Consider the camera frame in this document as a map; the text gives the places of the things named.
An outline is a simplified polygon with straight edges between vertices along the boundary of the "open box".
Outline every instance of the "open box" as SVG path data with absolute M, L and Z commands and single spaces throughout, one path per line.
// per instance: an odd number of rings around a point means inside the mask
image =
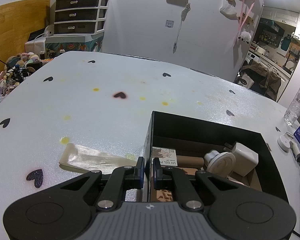
M 225 144 L 239 142 L 258 153 L 259 162 L 250 176 L 257 175 L 263 192 L 288 202 L 272 155 L 260 133 L 190 117 L 152 112 L 146 139 L 144 201 L 150 201 L 152 147 L 172 148 L 177 155 L 204 157 L 210 150 L 224 152 Z

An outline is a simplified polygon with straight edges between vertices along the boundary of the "brown tube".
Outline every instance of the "brown tube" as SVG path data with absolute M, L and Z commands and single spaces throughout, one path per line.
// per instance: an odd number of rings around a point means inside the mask
M 204 159 L 200 157 L 177 155 L 177 162 L 181 168 L 201 168 L 204 165 Z

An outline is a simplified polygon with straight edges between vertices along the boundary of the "gray ribbed panel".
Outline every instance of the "gray ribbed panel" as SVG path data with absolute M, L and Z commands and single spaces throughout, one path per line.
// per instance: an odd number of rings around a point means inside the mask
M 177 202 L 124 202 L 114 212 L 98 215 L 77 240 L 219 240 L 203 215 L 181 209 Z

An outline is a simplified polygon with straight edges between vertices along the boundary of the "white table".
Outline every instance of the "white table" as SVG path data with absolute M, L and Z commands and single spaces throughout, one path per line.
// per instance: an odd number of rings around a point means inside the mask
M 43 82 L 50 76 L 52 81 Z M 121 91 L 125 99 L 113 97 Z M 0 125 L 0 239 L 8 239 L 2 215 L 9 204 L 78 175 L 58 165 L 66 146 L 61 138 L 137 159 L 143 155 L 154 110 L 260 132 L 272 150 L 297 215 L 295 230 L 300 233 L 300 169 L 292 153 L 285 153 L 277 144 L 277 138 L 288 130 L 283 106 L 236 84 L 174 64 L 67 52 L 0 103 L 0 122 L 10 118 L 7 127 Z M 228 116 L 226 110 L 235 116 Z M 40 188 L 26 181 L 27 174 L 37 169 L 44 175 Z

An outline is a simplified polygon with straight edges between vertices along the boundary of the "water bottle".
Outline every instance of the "water bottle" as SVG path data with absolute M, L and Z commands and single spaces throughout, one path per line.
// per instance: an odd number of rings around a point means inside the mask
M 300 88 L 290 106 L 288 107 L 286 113 L 284 114 L 284 120 L 288 125 L 293 125 L 293 123 L 300 116 Z

